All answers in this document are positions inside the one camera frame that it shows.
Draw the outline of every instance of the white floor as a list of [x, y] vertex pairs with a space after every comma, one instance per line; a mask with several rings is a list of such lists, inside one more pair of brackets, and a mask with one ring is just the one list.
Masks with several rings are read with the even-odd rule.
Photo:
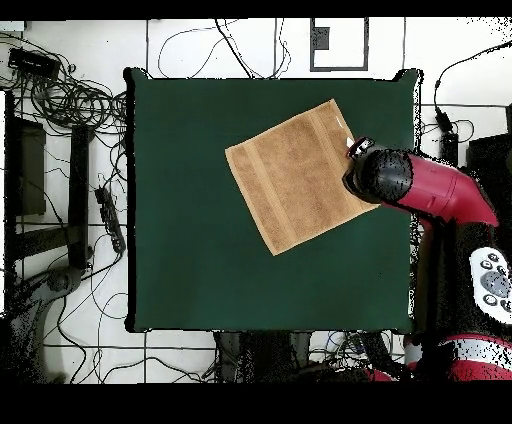
[[[470, 56], [484, 48], [499, 44], [512, 38], [512, 27], [499, 25], [492, 18], [370, 18], [370, 53], [367, 72], [331, 72], [311, 73], [309, 18], [285, 19], [278, 18], [278, 31], [281, 39], [286, 42], [290, 52], [291, 62], [283, 78], [380, 78], [391, 79], [402, 67], [419, 68], [424, 72], [421, 92], [422, 119], [425, 123], [434, 123], [433, 93], [434, 83], [440, 72], [449, 64]], [[244, 61], [256, 72], [268, 76], [274, 66], [274, 25], [273, 18], [239, 20], [229, 25], [229, 34], [236, 40]], [[343, 39], [344, 20], [322, 19], [322, 26], [332, 25], [339, 39]], [[166, 39], [181, 31], [194, 28], [214, 29], [189, 31], [168, 40], [161, 53], [160, 69], [168, 77], [187, 77], [195, 74], [203, 65], [212, 47], [220, 40], [213, 20], [151, 20], [146, 21], [64, 21], [64, 22], [32, 22], [23, 33], [23, 37], [46, 48], [49, 51], [64, 55], [75, 64], [75, 78], [90, 79], [108, 86], [114, 94], [125, 90], [122, 72], [125, 67], [146, 68], [154, 77], [163, 77], [158, 67], [160, 50]], [[343, 66], [351, 63], [348, 56], [350, 51], [339, 41], [331, 42], [330, 49], [339, 49], [339, 55], [323, 57], [323, 66]], [[277, 64], [283, 59], [283, 51], [277, 49]], [[341, 59], [347, 56], [347, 62]], [[7, 47], [0, 45], [0, 75], [6, 75]], [[464, 63], [450, 69], [443, 76], [438, 90], [439, 104], [457, 104], [443, 109], [450, 118], [469, 119], [474, 123], [473, 138], [486, 137], [506, 132], [504, 106], [512, 103], [512, 50], [501, 50], [484, 55], [477, 60]], [[233, 57], [226, 43], [220, 42], [214, 49], [209, 62], [197, 75], [200, 77], [245, 77], [242, 68]], [[461, 139], [470, 135], [470, 128], [460, 125]], [[437, 154], [437, 139], [439, 132], [432, 131], [422, 141], [422, 149], [431, 155]], [[117, 140], [105, 139], [113, 144]], [[459, 154], [467, 143], [460, 144]], [[69, 140], [49, 136], [47, 150], [55, 158], [69, 157]], [[98, 185], [100, 173], [110, 175], [111, 165], [108, 149], [97, 140], [91, 144], [90, 151], [90, 182]], [[61, 167], [68, 174], [69, 165], [60, 162], [50, 155], [46, 158], [46, 169]], [[47, 174], [45, 187], [53, 200], [57, 212], [67, 222], [68, 181], [60, 173]], [[126, 196], [119, 185], [113, 186], [118, 196], [117, 208], [126, 207]], [[95, 207], [96, 200], [91, 193], [90, 223], [101, 223], [99, 209]], [[126, 223], [126, 212], [119, 214], [121, 223]], [[55, 222], [51, 209], [44, 217], [34, 217], [32, 222]], [[26, 225], [26, 231], [38, 228]], [[104, 234], [101, 226], [89, 229], [90, 243]], [[95, 269], [110, 264], [115, 254], [108, 237], [102, 238], [97, 245]], [[33, 275], [45, 268], [50, 261], [64, 254], [64, 249], [58, 249], [46, 254], [26, 259], [23, 264], [25, 277]], [[95, 292], [100, 307], [104, 307], [108, 299], [115, 293], [127, 291], [127, 255], [105, 273], [93, 277], [69, 296], [66, 317], [73, 309], [90, 295], [91, 284], [96, 286], [104, 278]], [[18, 264], [18, 272], [22, 272], [22, 264]], [[82, 361], [80, 350], [70, 347], [54, 329], [57, 316], [62, 309], [62, 301], [52, 306], [46, 322], [45, 348], [48, 366], [52, 371], [65, 371], [69, 377]], [[105, 312], [114, 317], [126, 314], [126, 296], [119, 295], [106, 306]], [[87, 361], [81, 369], [76, 381], [82, 380], [93, 367], [93, 356], [96, 346], [102, 348], [101, 375], [105, 377], [108, 370], [119, 365], [129, 365], [144, 359], [145, 336], [129, 334], [124, 329], [122, 319], [103, 317], [101, 330], [98, 332], [100, 311], [89, 297], [62, 324], [64, 332], [87, 348]], [[325, 347], [327, 332], [314, 334], [311, 347]], [[394, 343], [399, 350], [399, 343]], [[149, 357], [158, 357], [165, 363], [189, 372], [200, 372], [208, 368], [214, 357], [214, 341], [208, 332], [182, 331], [152, 331], [147, 334], [147, 353]], [[119, 369], [109, 374], [107, 383], [139, 383], [170, 382], [180, 377], [177, 371], [171, 371], [160, 363], [150, 360], [146, 366], [140, 364], [127, 369]], [[87, 383], [97, 383], [94, 376], [85, 380]]]

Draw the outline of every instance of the green table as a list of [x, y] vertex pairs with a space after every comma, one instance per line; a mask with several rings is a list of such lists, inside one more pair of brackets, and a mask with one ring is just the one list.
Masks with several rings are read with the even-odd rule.
[[331, 98], [355, 137], [412, 148], [417, 71], [395, 82], [124, 75], [127, 328], [410, 329], [408, 214], [381, 207], [274, 257], [224, 149]]

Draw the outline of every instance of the towel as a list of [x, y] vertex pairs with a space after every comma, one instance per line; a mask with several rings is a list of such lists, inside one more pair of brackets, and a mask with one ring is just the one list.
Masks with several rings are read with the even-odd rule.
[[258, 230], [273, 255], [378, 205], [342, 183], [354, 137], [334, 100], [226, 149]]

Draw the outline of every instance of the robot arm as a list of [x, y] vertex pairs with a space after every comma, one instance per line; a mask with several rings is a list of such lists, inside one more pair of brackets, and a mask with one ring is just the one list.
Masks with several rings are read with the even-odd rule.
[[343, 183], [352, 194], [428, 223], [419, 258], [424, 286], [416, 288], [414, 311], [413, 340], [423, 350], [418, 369], [456, 379], [512, 379], [510, 267], [496, 244], [493, 207], [477, 182], [368, 138], [347, 154], [353, 161]]

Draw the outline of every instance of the power strip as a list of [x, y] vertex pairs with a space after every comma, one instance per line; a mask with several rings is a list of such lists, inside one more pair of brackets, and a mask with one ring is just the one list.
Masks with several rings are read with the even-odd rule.
[[114, 252], [122, 254], [126, 250], [126, 242], [124, 241], [121, 226], [117, 219], [116, 208], [112, 201], [112, 196], [104, 187], [94, 190], [94, 194], [96, 195], [98, 204], [101, 206], [101, 220], [105, 224], [105, 228], [110, 235]]

